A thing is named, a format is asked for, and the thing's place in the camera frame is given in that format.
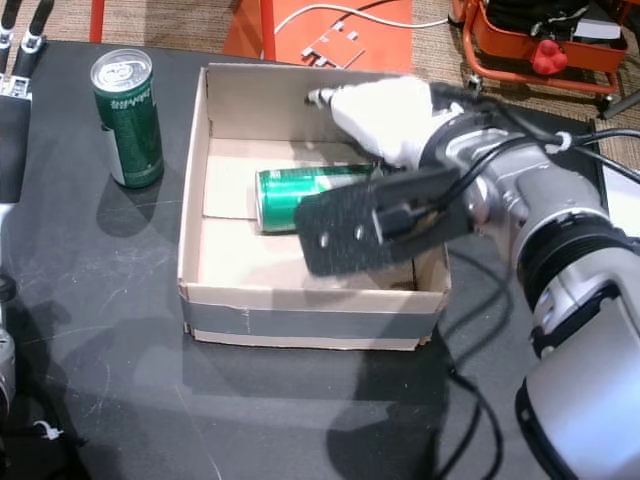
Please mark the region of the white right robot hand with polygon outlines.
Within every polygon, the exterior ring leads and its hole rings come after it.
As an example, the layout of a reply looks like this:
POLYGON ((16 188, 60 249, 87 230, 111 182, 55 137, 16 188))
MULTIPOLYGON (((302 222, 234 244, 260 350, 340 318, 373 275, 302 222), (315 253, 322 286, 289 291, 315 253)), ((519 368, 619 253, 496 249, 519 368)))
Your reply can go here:
POLYGON ((431 85, 417 77, 387 78, 310 91, 306 101, 328 109, 334 123, 366 152, 394 168, 416 170, 425 146, 461 104, 436 104, 431 85))

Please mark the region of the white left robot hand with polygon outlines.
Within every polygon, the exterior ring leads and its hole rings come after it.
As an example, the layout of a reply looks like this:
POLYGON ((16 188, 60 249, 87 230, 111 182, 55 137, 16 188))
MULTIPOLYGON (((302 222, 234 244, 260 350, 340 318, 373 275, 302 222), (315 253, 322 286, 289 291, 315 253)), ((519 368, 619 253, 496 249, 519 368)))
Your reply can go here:
POLYGON ((1 15, 1 219, 22 194, 32 110, 32 76, 45 45, 44 30, 54 3, 41 1, 7 70, 21 3, 7 1, 1 15))

